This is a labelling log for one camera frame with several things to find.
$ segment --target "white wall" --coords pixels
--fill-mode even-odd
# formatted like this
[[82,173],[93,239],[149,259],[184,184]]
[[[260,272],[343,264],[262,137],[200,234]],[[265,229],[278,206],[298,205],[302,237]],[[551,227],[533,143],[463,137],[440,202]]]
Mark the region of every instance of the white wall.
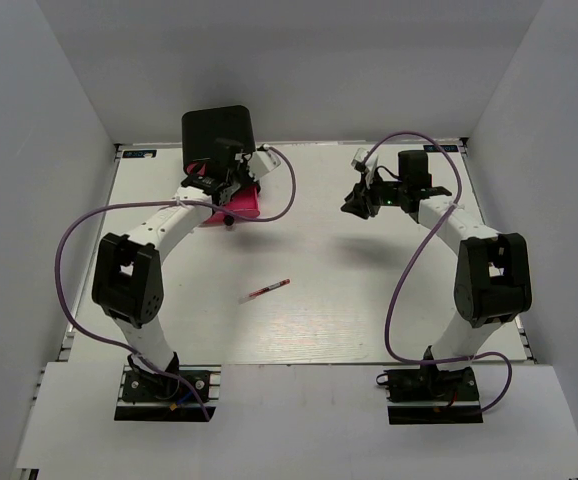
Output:
[[[0,479],[65,329],[52,284],[69,219],[106,199],[113,146],[33,0],[0,0]],[[96,224],[71,243],[73,299]]]
[[39,0],[115,142],[242,103],[263,140],[471,133],[542,0]]
[[529,340],[578,428],[578,2],[545,2],[470,146],[487,219],[528,240]]

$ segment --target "marker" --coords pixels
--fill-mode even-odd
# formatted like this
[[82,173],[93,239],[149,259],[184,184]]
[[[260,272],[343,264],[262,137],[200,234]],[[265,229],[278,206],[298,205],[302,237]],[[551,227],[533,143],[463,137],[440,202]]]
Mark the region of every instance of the marker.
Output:
[[287,278],[286,280],[283,280],[282,282],[274,283],[273,285],[269,285],[268,287],[261,288],[260,290],[256,290],[255,292],[252,292],[249,295],[247,295],[247,298],[256,298],[256,297],[262,295],[263,293],[267,293],[267,292],[270,292],[272,290],[275,290],[276,288],[280,288],[284,285],[289,284],[290,282],[291,282],[291,280],[289,280]]

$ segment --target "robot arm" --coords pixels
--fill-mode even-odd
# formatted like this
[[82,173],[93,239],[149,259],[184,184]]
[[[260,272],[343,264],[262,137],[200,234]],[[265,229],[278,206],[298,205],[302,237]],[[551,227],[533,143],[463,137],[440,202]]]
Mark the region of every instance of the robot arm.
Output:
[[[431,230],[453,207],[450,192],[432,186],[426,152],[400,152],[395,181],[384,181],[375,163],[358,161],[362,157],[357,154],[352,162],[361,181],[345,198],[343,212],[368,219],[383,206],[397,206]],[[527,246],[521,235],[500,234],[461,208],[453,209],[436,236],[458,257],[457,312],[423,359],[473,357],[502,324],[531,306]],[[437,399],[465,383],[475,385],[468,362],[426,364],[419,373],[392,370],[387,376],[391,398],[399,401]]]
[[[419,223],[432,229],[451,206],[447,197],[421,201]],[[458,256],[457,311],[431,346],[431,354],[435,359],[471,357],[496,330],[531,304],[526,244],[520,235],[500,234],[461,208],[453,211],[436,236]],[[455,371],[466,366],[467,362],[444,363],[438,369]]]
[[[232,144],[226,146],[226,151],[229,158],[221,159],[219,168],[205,160],[202,173],[190,173],[174,198],[225,205],[233,195],[280,165],[266,151],[246,153]],[[176,245],[212,215],[213,210],[207,206],[162,208],[122,236],[105,235],[98,248],[94,302],[118,325],[129,345],[169,373],[177,373],[179,362],[158,319],[164,300],[161,267]],[[165,396],[171,391],[171,379],[156,375],[140,357],[131,355],[129,364],[152,385],[155,394]]]

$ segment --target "purple cable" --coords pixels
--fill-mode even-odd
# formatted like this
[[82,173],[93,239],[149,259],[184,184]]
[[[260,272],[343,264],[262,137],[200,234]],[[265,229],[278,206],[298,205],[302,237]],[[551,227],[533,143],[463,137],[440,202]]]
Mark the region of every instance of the purple cable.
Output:
[[387,135],[385,138],[383,138],[378,143],[376,143],[371,148],[371,150],[369,150],[369,152],[367,153],[367,156],[362,161],[362,163],[363,164],[367,163],[367,161],[369,160],[369,157],[378,149],[378,147],[380,145],[382,145],[383,143],[385,143],[387,140],[389,140],[391,138],[398,137],[401,135],[412,135],[415,137],[423,138],[426,141],[428,141],[429,143],[431,143],[434,147],[436,147],[438,152],[442,153],[442,155],[444,155],[445,159],[449,162],[449,165],[451,166],[451,169],[453,170],[453,173],[456,177],[456,182],[458,183],[458,190],[456,192],[456,197],[453,201],[453,204],[447,209],[445,214],[442,217],[440,217],[440,219],[438,220],[438,223],[436,223],[434,225],[434,227],[429,231],[429,233],[424,238],[424,240],[422,241],[420,246],[413,253],[413,255],[411,256],[411,259],[409,260],[409,263],[407,263],[407,266],[405,267],[404,271],[402,272],[402,275],[400,276],[400,279],[398,280],[398,283],[396,284],[396,288],[393,292],[393,295],[391,296],[391,301],[389,302],[389,309],[387,310],[387,318],[385,320],[385,332],[384,332],[385,347],[387,349],[387,352],[389,352],[389,355],[391,355],[391,357],[393,357],[395,360],[397,360],[401,363],[407,364],[407,365],[421,365],[421,366],[423,366],[423,365],[438,365],[440,363],[468,362],[468,361],[472,361],[472,360],[479,360],[481,358],[493,357],[493,356],[501,358],[505,362],[505,364],[507,365],[507,381],[505,382],[505,386],[503,387],[500,394],[491,403],[489,403],[488,405],[482,407],[481,409],[479,409],[477,411],[470,411],[469,412],[469,414],[484,413],[487,410],[493,408],[495,405],[497,405],[500,402],[500,400],[502,400],[502,398],[507,394],[507,391],[509,390],[509,386],[511,385],[512,367],[511,367],[511,362],[509,361],[509,359],[505,355],[503,355],[500,352],[484,352],[484,353],[480,353],[478,355],[474,355],[472,357],[463,356],[463,357],[455,357],[455,358],[441,358],[441,359],[434,359],[434,360],[413,360],[410,358],[401,357],[400,355],[396,354],[393,351],[393,349],[391,348],[391,342],[389,339],[389,336],[390,336],[389,332],[391,330],[391,320],[393,317],[394,309],[396,307],[396,301],[398,300],[398,296],[400,295],[402,287],[404,286],[405,281],[407,280],[407,277],[409,276],[409,273],[411,272],[411,269],[413,268],[416,261],[418,260],[418,257],[420,257],[420,254],[422,254],[423,250],[425,249],[425,247],[427,246],[429,241],[438,232],[438,230],[440,230],[440,228],[445,223],[445,221],[451,216],[453,211],[456,209],[458,202],[460,201],[460,197],[462,197],[462,180],[460,179],[460,172],[458,172],[458,168],[456,167],[456,164],[451,159],[449,154],[433,138],[428,137],[427,135],[424,135],[422,133],[414,132],[411,130],[403,130],[401,132],[396,132],[396,133],[392,133],[390,135]]
[[192,206],[208,207],[208,208],[211,208],[213,210],[217,210],[219,212],[230,215],[234,218],[238,218],[240,220],[246,220],[249,222],[272,222],[274,220],[278,220],[279,218],[281,218],[287,214],[287,212],[291,209],[291,206],[293,205],[293,202],[296,198],[296,174],[294,172],[293,166],[291,165],[291,162],[289,162],[289,159],[282,152],[280,152],[279,150],[277,150],[274,147],[269,147],[269,150],[274,152],[276,155],[278,155],[285,162],[285,164],[289,168],[289,174],[291,175],[291,197],[289,198],[289,203],[287,204],[285,209],[282,212],[280,212],[278,215],[274,215],[273,217],[268,217],[268,218],[249,218],[249,217],[245,217],[243,215],[240,215],[236,212],[232,212],[226,208],[219,207],[217,205],[213,205],[213,204],[207,203],[207,202],[200,202],[197,200],[180,200],[180,201],[163,200],[163,201],[157,201],[157,202],[119,203],[116,205],[106,205],[104,207],[95,208],[95,209],[91,210],[90,212],[87,212],[84,215],[82,215],[75,222],[73,222],[71,225],[69,225],[69,227],[67,228],[65,233],[62,235],[60,242],[58,242],[58,248],[56,249],[56,257],[54,260],[54,268],[53,268],[55,284],[56,284],[56,293],[58,294],[58,302],[60,303],[60,308],[62,308],[62,312],[65,314],[65,317],[67,317],[67,321],[71,325],[73,325],[73,327],[77,331],[79,331],[80,333],[82,333],[86,337],[89,337],[93,340],[97,340],[98,342],[101,342],[101,343],[106,343],[107,345],[113,345],[113,346],[116,346],[119,348],[124,348],[125,350],[127,350],[131,354],[140,357],[142,362],[148,368],[153,370],[154,372],[158,373],[159,375],[162,375],[163,377],[172,378],[172,379],[176,380],[177,382],[182,383],[185,387],[187,387],[189,389],[189,392],[191,392],[191,394],[193,394],[193,396],[195,397],[196,401],[198,402],[198,405],[200,405],[200,408],[202,409],[202,413],[204,414],[207,422],[211,419],[211,417],[209,416],[209,412],[207,411],[207,408],[205,407],[204,403],[202,402],[200,395],[198,395],[198,392],[193,387],[193,385],[191,385],[191,383],[189,383],[189,381],[185,380],[180,375],[165,372],[165,371],[159,369],[153,363],[151,363],[149,360],[147,360],[145,357],[143,357],[142,354],[138,350],[133,348],[131,345],[119,342],[117,340],[112,340],[110,338],[102,337],[100,335],[96,335],[95,333],[90,332],[85,327],[80,325],[80,323],[78,323],[78,321],[74,318],[74,316],[71,314],[71,311],[69,310],[69,306],[67,305],[67,299],[65,298],[64,289],[62,287],[62,275],[61,275],[62,254],[64,252],[67,240],[69,239],[69,237],[71,236],[73,231],[82,222],[84,222],[88,218],[91,218],[91,217],[98,215],[100,213],[103,213],[103,212],[108,212],[110,210],[120,210],[120,209],[125,209],[125,208],[137,208],[137,207],[161,207],[161,206],[173,207],[173,206],[178,206],[178,205],[192,205]]

